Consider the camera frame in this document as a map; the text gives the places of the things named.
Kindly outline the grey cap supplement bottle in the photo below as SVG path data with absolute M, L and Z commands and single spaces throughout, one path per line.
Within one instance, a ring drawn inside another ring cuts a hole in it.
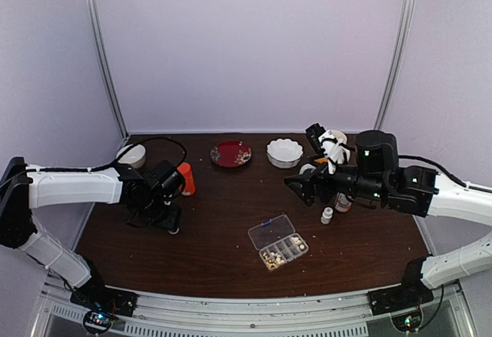
M 351 210 L 351 204 L 350 198 L 339 192 L 334 202 L 334 210 L 340 213 L 347 213 Z

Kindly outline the orange pill bottle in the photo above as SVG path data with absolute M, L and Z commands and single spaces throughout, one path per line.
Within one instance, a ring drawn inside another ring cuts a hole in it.
M 192 196 L 196 193 L 192 167 L 188 162 L 183 162 L 178 166 L 178 171 L 184 178 L 184 186 L 181 188 L 181 194 Z

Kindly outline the clear plastic pill organizer box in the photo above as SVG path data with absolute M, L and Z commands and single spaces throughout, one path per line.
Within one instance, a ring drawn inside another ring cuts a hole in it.
M 309 251 L 286 214 L 251 227 L 248 236 L 268 271 L 274 271 Z

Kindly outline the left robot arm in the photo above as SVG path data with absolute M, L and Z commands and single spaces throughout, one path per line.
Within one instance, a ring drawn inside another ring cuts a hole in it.
M 184 187 L 183 175 L 167 160 L 140 173 L 118 162 L 97 168 L 47 168 L 14 157 L 1 177 L 1 244 L 58 273 L 93 309 L 103 309 L 111 294 L 97 269 L 49 234 L 33 210 L 78 203 L 123 205 L 144 224 L 176 232 L 181 210 L 173 201 Z

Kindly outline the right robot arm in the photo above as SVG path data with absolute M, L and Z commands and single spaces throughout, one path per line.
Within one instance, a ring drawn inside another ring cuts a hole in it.
M 342 194 L 349 201 L 364 199 L 383 209 L 425 218 L 447 217 L 491 224 L 491 189 L 465 182 L 442 165 L 415 156 L 415 165 L 402 167 L 397 140 L 391 133 L 367 130 L 348 145 L 340 135 L 319 124 L 306 131 L 323 163 L 284 179 L 305 205 L 329 202 Z

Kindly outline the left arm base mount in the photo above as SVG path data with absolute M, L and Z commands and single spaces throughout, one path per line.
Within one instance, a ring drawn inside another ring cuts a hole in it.
M 134 292 L 104 288 L 102 292 L 84 295 L 75 290 L 70 302 L 84 306 L 94 312 L 104 312 L 113 316 L 132 317 L 137 305 L 138 295 Z

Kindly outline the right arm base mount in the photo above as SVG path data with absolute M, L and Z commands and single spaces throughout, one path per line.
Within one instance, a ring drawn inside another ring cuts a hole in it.
M 378 289 L 367 294 L 372 315 L 399 312 L 404 309 L 416 308 L 434 300 L 430 289 L 420 285 L 398 285 L 386 289 Z

